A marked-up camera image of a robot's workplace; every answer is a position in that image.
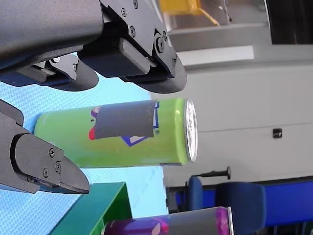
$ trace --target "black pole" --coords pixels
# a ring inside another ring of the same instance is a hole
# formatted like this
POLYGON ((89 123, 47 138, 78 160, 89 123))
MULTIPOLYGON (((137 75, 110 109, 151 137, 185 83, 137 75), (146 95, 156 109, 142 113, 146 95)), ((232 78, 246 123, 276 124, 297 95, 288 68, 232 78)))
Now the black pole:
POLYGON ((230 180, 231 178, 231 172, 230 172, 230 167, 227 167, 227 170, 225 171, 211 171, 208 173, 203 173, 200 175, 194 175, 194 176, 199 176, 199 177, 217 177, 217 176, 227 176, 227 179, 230 180))

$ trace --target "can lid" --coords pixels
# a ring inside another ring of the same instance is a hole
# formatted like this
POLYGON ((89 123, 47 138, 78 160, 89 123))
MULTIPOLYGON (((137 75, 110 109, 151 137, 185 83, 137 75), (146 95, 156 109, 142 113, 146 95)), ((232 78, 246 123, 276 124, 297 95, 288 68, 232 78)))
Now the can lid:
POLYGON ((197 158, 198 131, 197 118, 194 103, 187 99, 185 101, 185 145, 190 162, 197 158))
POLYGON ((228 207, 228 223, 229 223, 229 233, 230 235, 234 235, 233 215, 231 213, 231 207, 228 207))

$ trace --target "gray tape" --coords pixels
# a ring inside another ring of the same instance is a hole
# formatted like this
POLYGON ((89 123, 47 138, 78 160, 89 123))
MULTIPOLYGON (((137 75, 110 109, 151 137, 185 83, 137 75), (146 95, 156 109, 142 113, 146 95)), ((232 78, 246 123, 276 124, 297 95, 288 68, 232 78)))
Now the gray tape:
POLYGON ((173 235, 218 235, 216 209, 170 214, 169 231, 173 235))
POLYGON ((155 101, 101 106, 95 124, 95 139, 119 136, 153 137, 155 101))

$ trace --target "screw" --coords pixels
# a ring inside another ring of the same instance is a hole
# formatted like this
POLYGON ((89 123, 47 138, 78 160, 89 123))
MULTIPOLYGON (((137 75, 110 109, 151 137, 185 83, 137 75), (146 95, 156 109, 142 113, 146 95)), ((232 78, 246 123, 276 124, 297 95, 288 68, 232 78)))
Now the screw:
POLYGON ((54 157, 54 148, 49 149, 49 156, 52 158, 54 157))
POLYGON ((163 31, 163 38, 167 42, 167 33, 165 31, 163 31))
POLYGON ((35 182, 34 178, 31 177, 30 175, 27 176, 27 181, 31 183, 35 182))
POLYGON ((138 9, 139 5, 138 5, 138 0, 134 0, 134 8, 138 9))
POLYGON ((135 30, 134 26, 130 27, 130 32, 131 32, 131 37, 134 38, 136 36, 136 30, 135 30))
POLYGON ((125 10, 125 8, 122 8, 121 12, 122 12, 122 16, 126 17, 126 10, 125 10))
POLYGON ((60 173, 61 166, 62 166, 61 162, 56 162, 55 165, 54 165, 55 172, 60 173))
POLYGON ((49 174, 48 169, 45 168, 45 169, 44 169, 44 177, 47 178, 47 177, 48 177, 48 174, 49 174))
POLYGON ((57 57, 57 58, 53 58, 53 59, 52 59, 52 62, 53 62, 53 63, 59 63, 60 60, 61 60, 61 58, 60 58, 60 57, 57 57))
POLYGON ((163 53, 164 52, 164 48, 165 48, 165 42, 163 40, 163 38, 157 38, 156 40, 156 48, 158 50, 159 53, 163 53))

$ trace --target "can rim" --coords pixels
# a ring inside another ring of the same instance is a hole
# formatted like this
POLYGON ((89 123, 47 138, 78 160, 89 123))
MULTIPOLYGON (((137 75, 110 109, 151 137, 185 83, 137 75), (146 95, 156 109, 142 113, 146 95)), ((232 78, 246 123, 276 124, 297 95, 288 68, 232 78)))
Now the can rim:
POLYGON ((231 207, 228 207, 228 223, 229 223, 229 233, 230 235, 234 235, 234 225, 231 207))
POLYGON ((184 106, 184 129, 185 129, 185 147, 186 147, 186 152, 187 152, 187 157, 190 162, 195 162, 197 158, 197 151, 198 151, 198 127, 197 127, 197 117, 196 117, 196 110, 194 103, 192 102, 191 99, 186 99, 185 100, 185 106, 184 106), (195 124, 195 153, 193 156, 190 155, 189 151, 189 144, 188 144, 188 131, 187 131, 187 106, 188 104, 192 105, 192 114, 193 114, 193 119, 194 119, 194 124, 195 124))

